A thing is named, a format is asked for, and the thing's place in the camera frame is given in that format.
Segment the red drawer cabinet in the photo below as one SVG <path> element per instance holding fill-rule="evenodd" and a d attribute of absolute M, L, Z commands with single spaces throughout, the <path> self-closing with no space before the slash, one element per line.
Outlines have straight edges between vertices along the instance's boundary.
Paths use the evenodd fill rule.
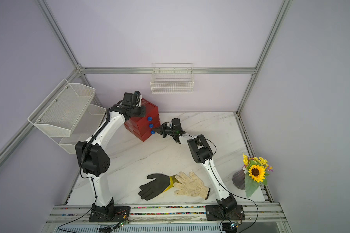
<path fill-rule="evenodd" d="M 142 99 L 142 106 L 146 107 L 145 117 L 132 117 L 124 123 L 125 128 L 142 142 L 146 141 L 155 132 L 154 128 L 160 126 L 158 107 Z"/>

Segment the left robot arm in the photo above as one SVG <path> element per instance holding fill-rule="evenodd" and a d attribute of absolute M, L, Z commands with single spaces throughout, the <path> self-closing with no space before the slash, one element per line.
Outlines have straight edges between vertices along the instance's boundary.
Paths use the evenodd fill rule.
<path fill-rule="evenodd" d="M 139 91 L 126 92 L 122 100 L 106 109 L 105 119 L 96 132 L 75 145 L 80 175 L 83 179 L 89 179 L 95 197 L 93 214 L 113 215 L 114 201 L 107 177 L 104 175 L 110 166 L 110 158 L 106 153 L 108 143 L 127 120 L 145 115 L 146 107 L 142 106 L 142 94 Z"/>

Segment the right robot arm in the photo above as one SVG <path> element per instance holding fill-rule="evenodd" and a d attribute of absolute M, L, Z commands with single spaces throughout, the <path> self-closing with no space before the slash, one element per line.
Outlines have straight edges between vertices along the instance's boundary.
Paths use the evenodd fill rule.
<path fill-rule="evenodd" d="M 208 144 L 208 140 L 203 135 L 191 136 L 183 131 L 180 119 L 174 118 L 172 122 L 165 122 L 152 132 L 162 135 L 163 138 L 171 136 L 173 140 L 181 145 L 188 145 L 193 160 L 202 166 L 214 186 L 219 212 L 222 215 L 229 215 L 237 209 L 238 204 L 233 195 L 227 191 L 219 173 L 216 170 L 213 152 Z M 188 175 L 179 172 L 170 179 L 170 185 L 177 190 L 175 195 L 190 197 L 201 197 L 208 199 L 210 188 L 204 185 L 203 181 L 193 172 Z"/>

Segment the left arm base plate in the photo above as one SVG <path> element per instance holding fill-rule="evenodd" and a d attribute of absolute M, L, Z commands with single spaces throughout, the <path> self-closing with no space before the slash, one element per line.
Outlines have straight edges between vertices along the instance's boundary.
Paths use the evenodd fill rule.
<path fill-rule="evenodd" d="M 130 215 L 130 206 L 92 206 L 89 222 L 123 222 Z"/>

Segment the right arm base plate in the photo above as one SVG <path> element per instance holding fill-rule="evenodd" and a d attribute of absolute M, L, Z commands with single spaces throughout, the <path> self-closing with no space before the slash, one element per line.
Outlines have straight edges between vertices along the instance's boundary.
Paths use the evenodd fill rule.
<path fill-rule="evenodd" d="M 206 205 L 206 219 L 207 221 L 219 221 L 219 220 L 238 220 L 243 221 L 246 219 L 245 212 L 242 205 L 237 205 L 231 210 L 222 210 L 218 205 Z"/>

